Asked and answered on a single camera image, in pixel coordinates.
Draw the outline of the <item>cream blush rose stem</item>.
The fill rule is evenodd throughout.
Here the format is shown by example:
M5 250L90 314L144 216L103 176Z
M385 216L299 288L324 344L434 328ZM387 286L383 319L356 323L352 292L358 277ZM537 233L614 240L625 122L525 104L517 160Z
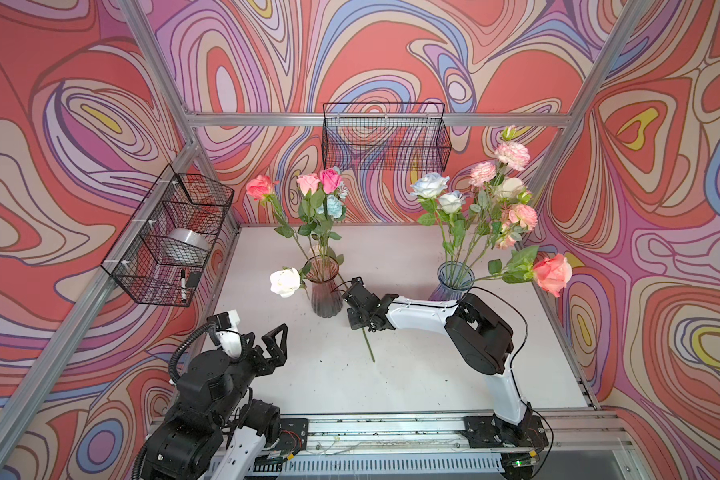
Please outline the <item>cream blush rose stem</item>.
M367 332L366 332L365 327L361 327L360 331L361 331L361 333L362 333L362 335L363 335L363 339L364 339L364 342L365 342L365 345L366 345L368 354L369 354L369 356L370 356L371 362L372 362L372 363L375 363L376 360L375 360L374 352L373 352L373 349L372 349L372 347L371 347L370 341L369 341L369 339L368 339L368 335L367 335Z

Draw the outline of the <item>pink grey glass vase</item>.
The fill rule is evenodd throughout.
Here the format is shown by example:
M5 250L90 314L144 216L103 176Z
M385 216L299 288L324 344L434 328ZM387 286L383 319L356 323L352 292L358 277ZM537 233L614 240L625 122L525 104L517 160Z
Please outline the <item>pink grey glass vase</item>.
M310 285L310 305L313 312L320 318L336 316L342 309L342 298L336 281L339 275L339 264L330 256L313 256L305 264L309 268L306 273Z

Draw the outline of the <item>purple glass vase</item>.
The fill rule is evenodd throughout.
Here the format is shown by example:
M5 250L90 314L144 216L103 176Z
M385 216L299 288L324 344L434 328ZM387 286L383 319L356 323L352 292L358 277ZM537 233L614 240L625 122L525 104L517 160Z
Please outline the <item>purple glass vase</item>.
M458 301L475 282L472 269L463 262L446 261L437 270L438 285L430 301Z

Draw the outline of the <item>light blue carnation stem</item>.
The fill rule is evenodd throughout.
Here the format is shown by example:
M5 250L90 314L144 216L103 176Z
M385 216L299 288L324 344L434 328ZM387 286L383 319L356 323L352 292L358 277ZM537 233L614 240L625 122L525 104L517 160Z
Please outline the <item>light blue carnation stem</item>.
M328 241L332 235L333 226L343 221L346 217L346 205L344 201L348 194L349 191L346 184L340 183L332 193L325 196L323 203L317 209L317 214L320 217L322 237L325 241Z

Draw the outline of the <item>blue white rose stem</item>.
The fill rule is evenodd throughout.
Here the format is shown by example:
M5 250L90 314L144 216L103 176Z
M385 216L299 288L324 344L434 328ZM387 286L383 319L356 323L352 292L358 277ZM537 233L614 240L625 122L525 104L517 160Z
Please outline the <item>blue white rose stem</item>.
M463 211L465 197L459 191L444 193L437 199L437 205L446 260L451 261L452 269L455 269L467 229L467 217Z

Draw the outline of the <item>pale pink rose stem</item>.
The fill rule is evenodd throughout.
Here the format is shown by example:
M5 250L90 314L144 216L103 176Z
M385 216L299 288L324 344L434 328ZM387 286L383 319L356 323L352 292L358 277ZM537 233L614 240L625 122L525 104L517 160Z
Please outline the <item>pale pink rose stem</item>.
M327 194L323 191L317 174L301 175L296 181L302 195L298 217L303 224L298 228L298 234L308 240L314 256L324 255L330 223L327 215Z

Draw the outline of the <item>red pink rose stem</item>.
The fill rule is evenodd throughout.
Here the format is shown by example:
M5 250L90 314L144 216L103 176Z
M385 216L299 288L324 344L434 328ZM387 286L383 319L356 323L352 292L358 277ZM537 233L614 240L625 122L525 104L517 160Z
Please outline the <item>red pink rose stem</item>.
M274 230L284 238L292 239L296 243L299 251L304 256L304 259L309 260L310 256L302 247L299 240L301 234L293 226L290 225L288 215L285 213L285 209L283 207L283 203L276 193L275 185L276 182L273 181L269 176L258 175L252 180L248 181L245 187L245 191L248 196L252 197L260 204L269 204L272 206L273 214L275 220L277 221L277 226L274 228Z

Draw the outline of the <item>large salmon pink rose stem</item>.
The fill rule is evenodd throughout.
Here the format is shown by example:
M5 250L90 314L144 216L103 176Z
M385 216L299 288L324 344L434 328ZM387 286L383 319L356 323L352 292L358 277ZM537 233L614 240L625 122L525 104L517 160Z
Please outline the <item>large salmon pink rose stem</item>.
M538 247L525 247L512 252L504 264L495 259L488 263L488 275L476 281L497 280L507 284L535 283L555 298L561 296L573 276L573 268L562 254L537 259Z

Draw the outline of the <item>pink carnation stem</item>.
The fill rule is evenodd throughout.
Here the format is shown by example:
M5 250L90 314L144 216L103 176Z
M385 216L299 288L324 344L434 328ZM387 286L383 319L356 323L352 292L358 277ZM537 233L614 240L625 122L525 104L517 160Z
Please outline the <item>pink carnation stem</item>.
M519 135L518 127L505 127L499 134L493 157L470 171L472 204L469 216L475 226L480 215L499 202L530 205L533 194L517 173L529 166L531 156L528 148L519 141Z

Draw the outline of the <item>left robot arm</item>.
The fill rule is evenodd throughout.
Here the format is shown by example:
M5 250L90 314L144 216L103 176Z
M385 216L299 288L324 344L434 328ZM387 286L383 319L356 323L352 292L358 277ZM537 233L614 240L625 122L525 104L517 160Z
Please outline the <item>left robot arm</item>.
M253 333L234 332L232 337L242 342L238 357L217 347L197 355L180 374L177 362L183 353L203 335L218 333L219 326L216 321L203 324L171 356L168 371L178 396L139 450L133 479L199 479L223 443L231 453L254 453L253 445L234 438L246 429L265 446L279 439L280 409L255 399L251 384L286 363L288 326L265 334L262 347L255 344Z

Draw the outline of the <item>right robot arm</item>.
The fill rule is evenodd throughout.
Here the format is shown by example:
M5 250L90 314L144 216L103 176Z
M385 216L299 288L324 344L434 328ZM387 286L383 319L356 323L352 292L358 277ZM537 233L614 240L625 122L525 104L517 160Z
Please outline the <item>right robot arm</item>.
M511 367L513 329L481 298L472 293L448 301L378 297L360 277L351 280L342 298L354 330L422 330L448 336L464 362L485 376L499 424L517 430L528 425L531 408Z

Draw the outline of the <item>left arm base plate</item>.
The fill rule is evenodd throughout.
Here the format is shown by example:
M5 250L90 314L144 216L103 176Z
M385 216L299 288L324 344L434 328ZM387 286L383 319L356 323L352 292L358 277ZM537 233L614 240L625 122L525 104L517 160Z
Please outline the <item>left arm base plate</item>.
M280 435L273 445L273 449L279 451L281 456L295 455L307 447L308 433L309 420L307 418L284 418L280 422Z

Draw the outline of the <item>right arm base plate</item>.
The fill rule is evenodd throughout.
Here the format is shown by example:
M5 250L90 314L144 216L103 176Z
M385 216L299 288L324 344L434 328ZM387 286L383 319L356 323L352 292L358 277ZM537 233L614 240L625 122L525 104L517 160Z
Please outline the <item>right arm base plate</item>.
M467 416L459 431L471 448L531 448L540 450L549 445L541 418L527 414L519 425L491 416Z

